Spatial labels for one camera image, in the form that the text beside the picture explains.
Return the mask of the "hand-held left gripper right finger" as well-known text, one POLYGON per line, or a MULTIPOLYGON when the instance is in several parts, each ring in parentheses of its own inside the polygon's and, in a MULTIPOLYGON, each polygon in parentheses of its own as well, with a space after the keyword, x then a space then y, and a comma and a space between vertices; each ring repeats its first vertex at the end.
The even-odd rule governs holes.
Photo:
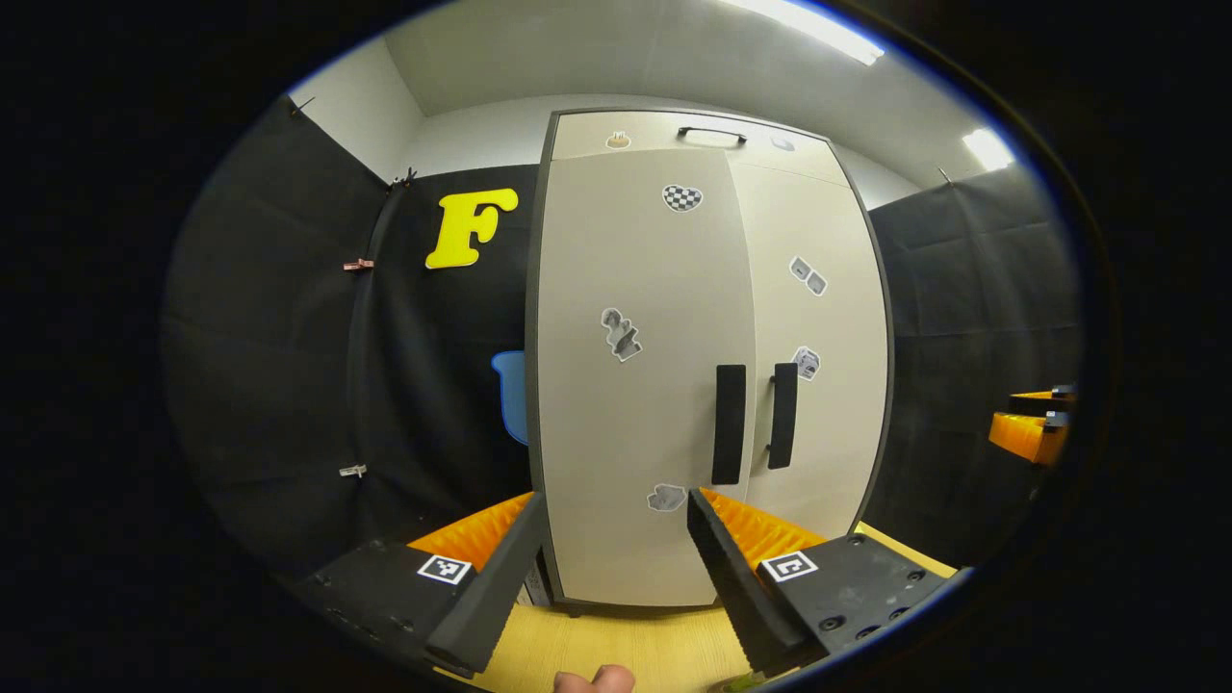
POLYGON ((768 679, 867 649, 958 586, 870 531, 823 540, 713 490, 689 491, 689 535, 752 668, 768 679))

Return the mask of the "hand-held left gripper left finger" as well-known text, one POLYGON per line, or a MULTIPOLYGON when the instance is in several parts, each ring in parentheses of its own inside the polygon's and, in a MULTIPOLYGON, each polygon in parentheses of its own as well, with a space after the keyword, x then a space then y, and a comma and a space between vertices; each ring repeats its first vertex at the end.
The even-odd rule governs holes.
POLYGON ((501 501, 414 541, 375 539, 294 596, 400 665, 484 672, 549 531, 543 494, 501 501))

